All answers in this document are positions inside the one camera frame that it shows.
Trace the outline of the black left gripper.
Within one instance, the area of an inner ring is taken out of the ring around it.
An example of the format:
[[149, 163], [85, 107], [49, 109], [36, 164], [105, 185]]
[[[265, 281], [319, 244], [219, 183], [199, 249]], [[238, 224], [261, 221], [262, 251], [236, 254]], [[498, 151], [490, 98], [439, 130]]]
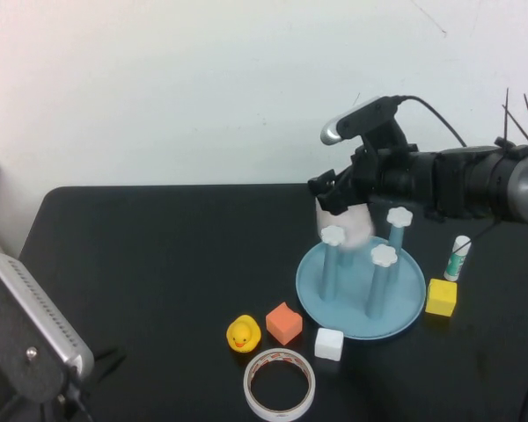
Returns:
[[[92, 383], [101, 383], [127, 358], [123, 348], [109, 348], [94, 354]], [[23, 397], [8, 403], [9, 421], [90, 421], [86, 396], [79, 389], [67, 389], [54, 399], [37, 404]]]

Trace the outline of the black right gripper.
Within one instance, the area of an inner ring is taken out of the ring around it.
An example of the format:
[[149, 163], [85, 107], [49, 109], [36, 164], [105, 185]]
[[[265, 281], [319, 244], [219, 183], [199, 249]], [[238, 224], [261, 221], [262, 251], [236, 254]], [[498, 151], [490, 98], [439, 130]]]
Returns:
[[337, 174], [334, 169], [310, 178], [307, 186], [323, 211], [341, 215], [355, 205], [392, 202], [420, 207], [427, 218], [443, 221], [439, 208], [436, 164], [440, 152], [382, 149], [371, 158], [359, 147], [351, 156], [351, 165]]

